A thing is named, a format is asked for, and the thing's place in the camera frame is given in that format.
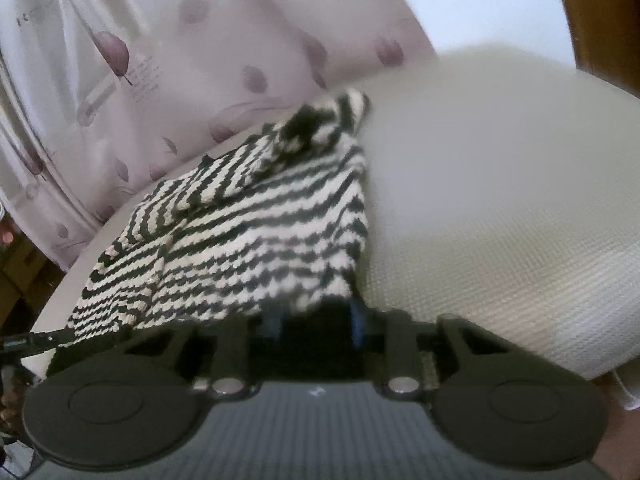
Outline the person's left hand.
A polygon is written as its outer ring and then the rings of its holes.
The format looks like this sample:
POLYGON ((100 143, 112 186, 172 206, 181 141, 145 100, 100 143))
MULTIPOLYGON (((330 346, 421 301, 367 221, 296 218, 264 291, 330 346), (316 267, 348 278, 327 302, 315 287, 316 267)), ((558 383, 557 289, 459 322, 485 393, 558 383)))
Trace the person's left hand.
POLYGON ((26 394, 32 385, 32 374, 20 364, 1 369, 1 430, 12 438, 29 444, 23 420, 26 394))

